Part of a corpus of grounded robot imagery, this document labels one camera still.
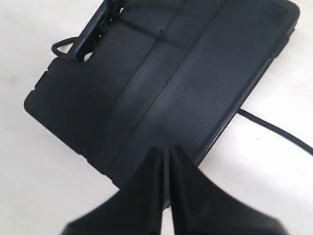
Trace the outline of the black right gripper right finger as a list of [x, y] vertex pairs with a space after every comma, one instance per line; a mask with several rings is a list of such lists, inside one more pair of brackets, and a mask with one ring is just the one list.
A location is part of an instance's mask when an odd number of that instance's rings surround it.
[[170, 200], [177, 235], [286, 235], [279, 220], [220, 189], [179, 145], [170, 153]]

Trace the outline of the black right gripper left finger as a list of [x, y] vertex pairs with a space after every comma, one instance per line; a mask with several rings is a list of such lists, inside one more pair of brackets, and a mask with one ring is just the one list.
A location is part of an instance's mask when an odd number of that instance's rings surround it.
[[163, 152], [153, 147], [133, 177], [105, 203], [68, 223], [64, 235], [159, 235]]

